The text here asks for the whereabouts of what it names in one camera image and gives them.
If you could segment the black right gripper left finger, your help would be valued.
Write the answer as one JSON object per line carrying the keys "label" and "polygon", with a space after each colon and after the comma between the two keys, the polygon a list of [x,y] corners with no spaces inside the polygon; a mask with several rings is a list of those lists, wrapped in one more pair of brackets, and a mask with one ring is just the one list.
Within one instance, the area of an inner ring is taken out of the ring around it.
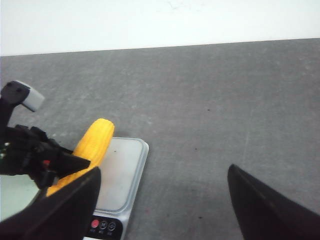
{"label": "black right gripper left finger", "polygon": [[0,223],[2,240],[82,240],[101,186],[95,167],[54,194],[37,200]]}

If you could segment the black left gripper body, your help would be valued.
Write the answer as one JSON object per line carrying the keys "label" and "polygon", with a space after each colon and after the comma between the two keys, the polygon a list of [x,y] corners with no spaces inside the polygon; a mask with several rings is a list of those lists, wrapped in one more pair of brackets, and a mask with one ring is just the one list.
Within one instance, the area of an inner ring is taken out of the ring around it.
{"label": "black left gripper body", "polygon": [[0,174],[28,175],[39,189],[51,187],[58,179],[51,164],[60,154],[58,143],[38,127],[5,127],[0,135]]}

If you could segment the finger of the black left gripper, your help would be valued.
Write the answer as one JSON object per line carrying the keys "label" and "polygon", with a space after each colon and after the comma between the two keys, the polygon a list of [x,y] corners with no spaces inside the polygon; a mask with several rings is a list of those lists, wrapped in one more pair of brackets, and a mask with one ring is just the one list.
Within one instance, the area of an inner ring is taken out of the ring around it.
{"label": "finger of the black left gripper", "polygon": [[62,179],[90,166],[90,161],[73,155],[73,152],[60,146],[54,139],[51,140],[53,157],[51,158],[51,170],[56,172],[59,179]]}

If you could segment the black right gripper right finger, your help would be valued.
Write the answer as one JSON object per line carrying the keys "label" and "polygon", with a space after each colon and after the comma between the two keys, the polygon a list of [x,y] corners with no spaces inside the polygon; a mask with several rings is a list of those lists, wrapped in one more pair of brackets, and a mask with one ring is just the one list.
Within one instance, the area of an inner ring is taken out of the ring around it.
{"label": "black right gripper right finger", "polygon": [[239,166],[227,171],[232,207],[245,240],[318,240],[320,216]]}

